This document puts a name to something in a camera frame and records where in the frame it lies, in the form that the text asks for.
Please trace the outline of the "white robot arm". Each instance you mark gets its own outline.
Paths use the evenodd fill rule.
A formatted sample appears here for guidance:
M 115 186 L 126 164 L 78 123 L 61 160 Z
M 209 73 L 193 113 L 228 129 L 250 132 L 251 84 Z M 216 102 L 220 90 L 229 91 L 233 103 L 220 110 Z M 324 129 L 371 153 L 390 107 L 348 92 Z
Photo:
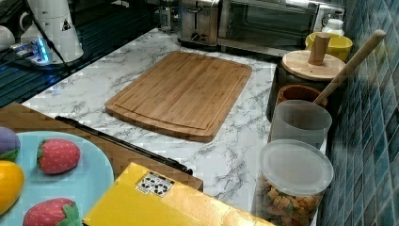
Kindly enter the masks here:
M 68 0 L 26 0 L 30 13 L 20 17 L 23 52 L 40 66 L 70 63 L 84 54 L 72 23 Z

